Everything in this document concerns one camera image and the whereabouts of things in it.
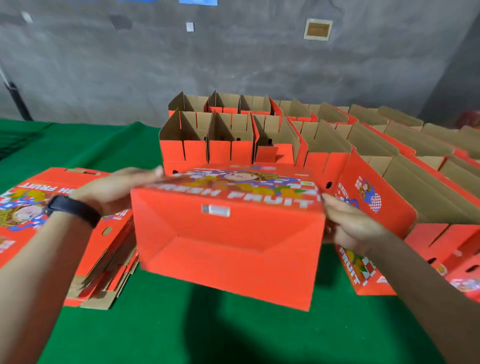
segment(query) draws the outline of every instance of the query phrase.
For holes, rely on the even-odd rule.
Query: label sticker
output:
[[[230,207],[218,206],[218,205],[202,205],[202,213],[229,218]]]

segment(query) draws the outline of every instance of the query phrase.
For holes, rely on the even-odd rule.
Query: cartoon girl face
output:
[[[226,180],[229,181],[255,181],[259,179],[259,177],[255,174],[248,173],[248,172],[233,172],[233,173],[228,173],[224,176]]]
[[[12,220],[21,224],[42,213],[42,206],[29,205],[22,207],[12,214]]]

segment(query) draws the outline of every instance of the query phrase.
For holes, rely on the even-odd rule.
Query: person's right hand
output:
[[[327,219],[333,223],[328,224],[332,231],[326,238],[345,249],[367,256],[376,242],[396,238],[358,208],[329,194],[322,194],[322,198]]]

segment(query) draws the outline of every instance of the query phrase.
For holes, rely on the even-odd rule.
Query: green cloth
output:
[[[159,129],[0,120],[0,191],[49,167],[161,163]],[[109,311],[66,307],[40,363],[443,362],[397,297],[357,296],[322,247],[310,312],[137,270]]]

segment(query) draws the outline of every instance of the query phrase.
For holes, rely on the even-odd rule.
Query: blue paper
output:
[[[217,0],[179,0],[180,4],[217,6]]]

